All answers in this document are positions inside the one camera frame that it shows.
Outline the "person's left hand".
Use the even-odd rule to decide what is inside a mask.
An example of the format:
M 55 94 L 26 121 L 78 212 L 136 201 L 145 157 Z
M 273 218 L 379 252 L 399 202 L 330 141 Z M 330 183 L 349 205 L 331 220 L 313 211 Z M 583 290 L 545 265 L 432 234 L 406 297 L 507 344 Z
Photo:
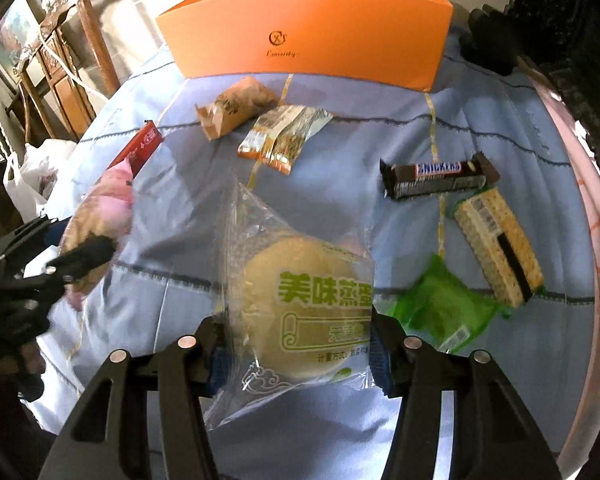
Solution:
M 38 400 L 44 393 L 42 375 L 46 371 L 38 342 L 27 342 L 9 357 L 15 362 L 14 382 L 20 399 L 26 402 Z

